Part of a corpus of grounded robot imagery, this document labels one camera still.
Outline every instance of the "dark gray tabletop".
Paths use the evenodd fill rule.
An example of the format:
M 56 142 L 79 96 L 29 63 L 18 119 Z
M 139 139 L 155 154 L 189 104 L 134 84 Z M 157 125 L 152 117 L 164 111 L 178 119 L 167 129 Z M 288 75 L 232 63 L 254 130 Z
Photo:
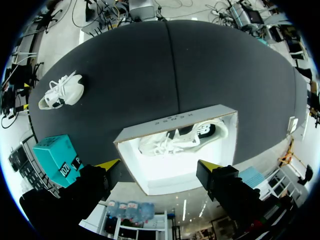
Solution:
M 49 81 L 74 70 L 87 80 L 80 101 L 39 110 Z M 68 134 L 82 161 L 92 165 L 120 157 L 113 141 L 125 127 L 217 104 L 238 110 L 236 164 L 282 141 L 289 117 L 302 124 L 307 86 L 284 57 L 254 37 L 177 20 L 134 23 L 84 42 L 45 74 L 29 98 L 38 140 Z

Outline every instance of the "white sneaker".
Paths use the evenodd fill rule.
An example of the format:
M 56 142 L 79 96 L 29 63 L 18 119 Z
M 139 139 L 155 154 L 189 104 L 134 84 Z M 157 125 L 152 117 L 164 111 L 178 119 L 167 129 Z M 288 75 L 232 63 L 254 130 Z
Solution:
M 76 104 L 83 95 L 85 87 L 79 83 L 82 76 L 75 75 L 75 73 L 76 71 L 71 73 L 70 76 L 63 76 L 58 83 L 51 81 L 49 83 L 50 90 L 45 92 L 44 97 L 38 103 L 39 109 L 58 109 L 64 104 Z
M 176 129 L 172 132 L 160 132 L 142 137 L 139 150 L 143 155 L 156 156 L 176 154 L 178 152 L 197 152 L 203 146 L 228 136 L 228 128 L 219 119 L 212 119 L 193 126 Z

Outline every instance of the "teal box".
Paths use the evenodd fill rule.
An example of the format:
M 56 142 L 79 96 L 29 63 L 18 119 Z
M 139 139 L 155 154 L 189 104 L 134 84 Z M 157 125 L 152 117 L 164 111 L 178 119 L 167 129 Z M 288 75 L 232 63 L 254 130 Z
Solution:
M 80 177 L 84 166 L 68 135 L 46 137 L 32 149 L 51 181 L 66 188 Z

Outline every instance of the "plastic bottle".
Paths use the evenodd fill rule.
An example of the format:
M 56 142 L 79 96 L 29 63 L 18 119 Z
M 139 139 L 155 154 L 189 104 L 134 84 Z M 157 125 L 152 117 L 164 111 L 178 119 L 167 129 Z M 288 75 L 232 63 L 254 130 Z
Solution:
M 126 202 L 119 203 L 119 207 L 116 211 L 117 218 L 124 219 L 126 217 L 127 205 L 128 204 Z
M 144 222 L 155 217 L 155 205 L 152 202 L 141 203 L 141 217 Z
M 106 207 L 106 214 L 110 217 L 115 217 L 117 215 L 117 210 L 119 207 L 119 202 L 110 200 L 108 206 Z
M 141 215 L 141 206 L 140 206 L 140 204 L 138 206 L 138 210 L 136 212 L 136 215 L 132 219 L 132 222 L 133 223 L 137 223 L 137 224 L 142 224 L 144 222 L 143 219 L 142 219 L 142 215 Z
M 125 217 L 127 219 L 133 219 L 138 214 L 139 203 L 136 201 L 129 201 L 126 206 Z

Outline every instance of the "electronic equipment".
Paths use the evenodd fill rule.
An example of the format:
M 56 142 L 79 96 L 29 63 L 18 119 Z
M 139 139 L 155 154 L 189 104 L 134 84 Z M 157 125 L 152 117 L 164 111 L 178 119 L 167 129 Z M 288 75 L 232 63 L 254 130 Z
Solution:
M 129 0 L 129 13 L 134 21 L 154 18 L 155 6 L 153 0 Z
M 240 30 L 255 32 L 264 24 L 260 13 L 253 10 L 250 6 L 243 4 L 242 1 L 230 5 L 228 10 Z
M 28 161 L 27 154 L 22 145 L 12 151 L 8 160 L 15 172 L 17 172 L 24 165 L 24 163 Z

